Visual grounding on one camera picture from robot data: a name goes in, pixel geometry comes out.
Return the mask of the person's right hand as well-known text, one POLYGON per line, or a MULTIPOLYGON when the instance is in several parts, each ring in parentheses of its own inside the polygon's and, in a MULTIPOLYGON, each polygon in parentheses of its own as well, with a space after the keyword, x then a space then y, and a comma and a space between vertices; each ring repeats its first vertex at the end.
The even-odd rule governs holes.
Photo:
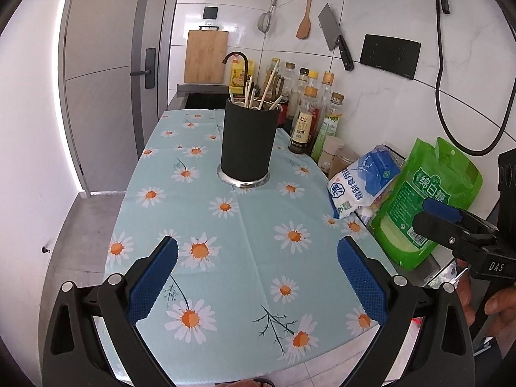
MULTIPOLYGON (((475 310, 471 306, 471 281, 465 273, 457 286, 457 295, 463 307, 464 316, 468 325, 475 321, 475 310)), ((508 354, 515 342, 515 286, 506 287, 496 292, 485 304, 486 315, 494 319, 488 329, 488 335, 494 337, 503 358, 508 354)))

